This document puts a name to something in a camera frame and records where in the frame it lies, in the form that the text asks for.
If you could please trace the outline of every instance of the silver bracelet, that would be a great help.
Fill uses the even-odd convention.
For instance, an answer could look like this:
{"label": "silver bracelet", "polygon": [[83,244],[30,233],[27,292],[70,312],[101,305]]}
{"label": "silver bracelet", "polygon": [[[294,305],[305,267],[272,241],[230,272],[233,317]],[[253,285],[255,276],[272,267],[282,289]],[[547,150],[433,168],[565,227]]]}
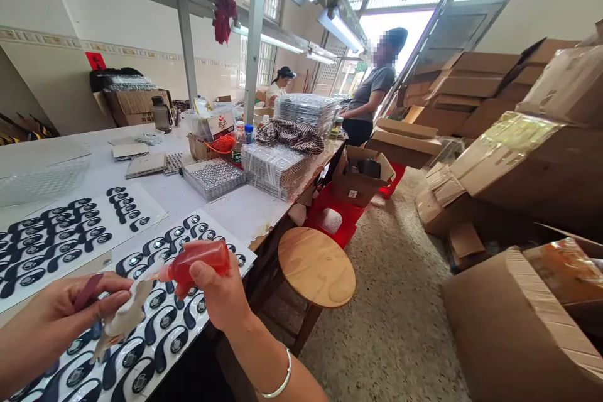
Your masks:
{"label": "silver bracelet", "polygon": [[283,343],[281,343],[281,344],[287,351],[287,357],[289,358],[289,367],[287,368],[287,377],[285,377],[285,381],[283,382],[283,384],[281,386],[279,386],[279,388],[275,392],[270,393],[270,394],[260,393],[260,394],[262,394],[262,397],[264,399],[274,399],[275,397],[278,397],[287,387],[287,384],[289,383],[289,378],[291,377],[291,352],[289,351],[289,348],[287,348],[286,345],[284,345]]}

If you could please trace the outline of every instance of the red sign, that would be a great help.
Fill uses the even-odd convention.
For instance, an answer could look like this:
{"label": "red sign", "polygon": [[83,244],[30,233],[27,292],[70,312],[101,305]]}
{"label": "red sign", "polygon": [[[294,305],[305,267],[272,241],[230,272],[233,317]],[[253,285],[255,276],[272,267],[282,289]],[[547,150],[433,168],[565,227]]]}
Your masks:
{"label": "red sign", "polygon": [[103,70],[107,68],[100,53],[86,52],[86,57],[88,58],[92,70]]}

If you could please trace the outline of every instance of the woman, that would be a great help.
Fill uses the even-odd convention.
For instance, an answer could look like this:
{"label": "woman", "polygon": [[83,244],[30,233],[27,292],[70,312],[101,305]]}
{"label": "woman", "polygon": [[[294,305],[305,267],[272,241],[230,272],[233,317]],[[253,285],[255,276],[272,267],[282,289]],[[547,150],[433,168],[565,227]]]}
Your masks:
{"label": "woman", "polygon": [[[209,317],[225,333],[232,350],[256,391],[283,402],[327,402],[308,369],[289,355],[251,311],[233,253],[229,273],[220,277],[211,267],[196,262],[190,276],[204,291]],[[73,304],[89,276],[50,283],[0,329],[0,400],[8,399],[48,369],[69,345],[96,321],[115,314],[130,297],[131,280],[115,273],[102,274],[92,296],[111,295],[75,312]],[[176,288],[178,296],[185,290]]]}
{"label": "woman", "polygon": [[287,85],[297,74],[289,69],[289,66],[283,66],[276,71],[276,78],[266,91],[266,107],[274,108],[274,101],[277,97],[287,94]]}
{"label": "woman", "polygon": [[349,137],[346,144],[362,146],[371,137],[375,111],[396,81],[394,63],[407,36],[406,28],[394,28],[381,38],[372,59],[375,69],[358,86],[347,111],[341,115]]}

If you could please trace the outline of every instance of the sticker sheet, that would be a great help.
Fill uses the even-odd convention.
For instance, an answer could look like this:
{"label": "sticker sheet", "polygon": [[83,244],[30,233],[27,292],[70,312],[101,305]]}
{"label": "sticker sheet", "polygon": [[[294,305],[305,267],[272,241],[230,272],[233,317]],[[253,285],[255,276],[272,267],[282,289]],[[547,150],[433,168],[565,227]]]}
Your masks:
{"label": "sticker sheet", "polygon": [[61,200],[0,232],[0,312],[157,223],[140,184]]}
{"label": "sticker sheet", "polygon": [[[255,254],[236,240],[203,210],[196,210],[167,228],[141,249],[106,270],[138,278],[162,258],[169,263],[185,242],[197,239],[225,241],[239,260],[245,276]],[[107,349],[100,363],[90,363],[101,337],[100,323],[85,331],[44,374],[10,398],[12,402],[131,402],[144,401],[209,321],[202,291],[192,288],[184,300],[174,294],[172,282],[155,281],[144,303],[145,319],[121,343]]]}

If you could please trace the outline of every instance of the tiled floor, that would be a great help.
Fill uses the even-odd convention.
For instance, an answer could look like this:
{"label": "tiled floor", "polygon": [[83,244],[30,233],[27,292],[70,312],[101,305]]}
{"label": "tiled floor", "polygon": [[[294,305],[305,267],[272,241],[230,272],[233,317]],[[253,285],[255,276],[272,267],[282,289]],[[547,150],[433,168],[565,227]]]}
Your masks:
{"label": "tiled floor", "polygon": [[[409,169],[391,200],[377,196],[368,206],[346,248],[356,295],[323,312],[301,353],[333,402],[470,400],[440,298],[450,272],[416,215],[421,179]],[[280,295],[297,298],[286,285]],[[296,328],[301,322],[277,297],[266,309]],[[239,400],[243,392],[235,390]]]}

